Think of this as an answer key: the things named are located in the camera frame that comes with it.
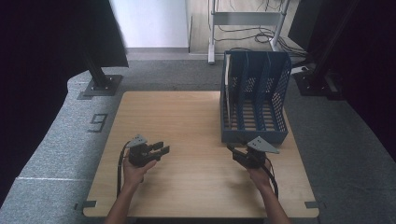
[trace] white wall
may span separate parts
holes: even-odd
[[[186,0],[110,0],[125,48],[187,48]]]

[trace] human arm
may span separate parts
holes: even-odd
[[[265,173],[262,168],[247,169],[247,172],[250,174],[251,180],[256,185],[256,188],[259,190],[262,196],[265,210],[271,224],[291,223],[285,211],[283,210],[282,205],[279,203],[279,200],[277,199],[271,188],[268,174]]]
[[[124,184],[120,191],[120,195],[114,202],[105,219],[105,224],[125,223],[128,216],[129,205],[132,197],[136,192],[144,174],[152,168],[157,162],[151,161],[144,167],[135,167],[127,159],[123,160],[122,168],[124,173]]]

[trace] forearm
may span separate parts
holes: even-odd
[[[105,219],[105,224],[124,224],[128,216],[129,205],[131,204],[132,197],[136,191],[136,187],[123,186],[119,197],[114,202],[110,212]]]
[[[279,200],[275,196],[271,186],[262,186],[259,188],[262,200],[264,201],[265,211],[271,224],[288,224],[291,223]]]

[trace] wooden table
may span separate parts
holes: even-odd
[[[84,215],[107,215],[116,200],[120,151],[140,133],[148,144],[164,141],[171,150],[145,175],[128,216],[266,217],[247,171],[220,141],[219,116],[219,91],[125,92],[87,199],[96,206]],[[317,217],[317,208],[305,206],[315,198],[287,124],[280,154],[268,155],[279,201],[289,217]]]

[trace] black curtain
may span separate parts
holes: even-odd
[[[8,1],[0,15],[3,203],[62,107],[68,79],[88,69],[83,51],[100,67],[128,63],[107,0]]]

